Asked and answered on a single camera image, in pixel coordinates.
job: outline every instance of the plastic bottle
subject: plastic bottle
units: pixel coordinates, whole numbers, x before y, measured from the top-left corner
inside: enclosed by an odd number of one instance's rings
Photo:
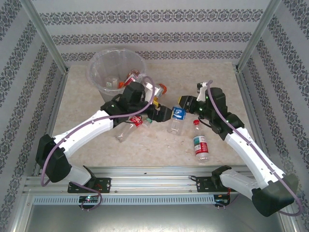
[[[200,126],[199,120],[194,120],[194,150],[195,156],[198,162],[205,163],[209,161],[209,151],[206,142],[206,138],[203,135],[202,127]]]
[[[152,123],[152,120],[150,118],[146,118],[145,120],[141,120],[140,116],[133,116],[131,119],[129,119],[132,123],[123,123],[123,127],[121,129],[121,134],[116,136],[116,139],[119,140],[119,142],[123,142],[126,140],[129,135],[135,131],[140,125],[143,125],[145,127],[149,127]]]
[[[170,120],[168,129],[169,133],[181,135],[185,114],[186,113],[184,109],[178,108],[177,106],[173,107],[173,116]]]

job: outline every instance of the patterned wallpaper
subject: patterned wallpaper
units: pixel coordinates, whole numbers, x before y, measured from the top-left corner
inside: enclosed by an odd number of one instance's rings
[[[62,73],[17,0],[0,2],[0,232],[32,174]]]
[[[242,71],[270,158],[298,176],[301,231],[309,231],[308,15],[308,1],[282,1]]]
[[[237,63],[269,0],[33,0],[67,65],[126,48],[148,62]]]

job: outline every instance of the clear plastic bucket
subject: clear plastic bucket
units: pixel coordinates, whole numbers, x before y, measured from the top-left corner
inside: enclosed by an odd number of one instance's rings
[[[86,70],[87,79],[99,90],[105,102],[124,91],[118,86],[110,86],[109,80],[125,81],[132,69],[146,72],[144,60],[135,52],[126,49],[111,48],[95,53]]]

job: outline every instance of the beige floor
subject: beige floor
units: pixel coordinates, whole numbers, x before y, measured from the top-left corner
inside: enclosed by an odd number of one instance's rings
[[[53,135],[68,131],[91,117],[104,101],[98,90],[85,78],[86,66],[71,66]],[[230,112],[238,115],[250,131],[249,121],[231,63],[148,64],[147,74],[155,82],[167,86],[160,103],[177,104],[182,95],[195,95],[197,82],[214,81],[226,94]],[[71,158],[86,166],[199,166],[193,150],[193,120],[187,114],[182,136],[167,133],[169,122],[154,122],[150,128],[140,127],[126,141],[119,143],[117,128],[103,133],[80,148]],[[218,135],[205,127],[210,161],[205,165],[244,164],[236,152]]]

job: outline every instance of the enclosure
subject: enclosure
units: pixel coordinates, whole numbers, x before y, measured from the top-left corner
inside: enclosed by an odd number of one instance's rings
[[[308,3],[2,0],[0,231],[309,231]],[[120,144],[116,127],[76,151],[72,163],[112,178],[97,213],[81,212],[66,181],[41,187],[35,161],[40,138],[66,132],[100,109],[104,100],[85,73],[95,53],[112,48],[143,58],[145,72],[166,85],[159,102],[170,108],[180,96],[197,96],[197,83],[212,79],[262,151],[297,176],[302,214],[262,217],[243,196],[225,211],[195,199],[202,195],[191,175],[211,175],[222,165],[253,175],[208,128],[210,161],[199,164],[192,147],[197,116],[191,114],[182,136],[167,134],[168,122],[154,122]],[[66,199],[72,203],[56,203]],[[140,203],[124,203],[134,199]],[[163,203],[170,200],[177,203]]]

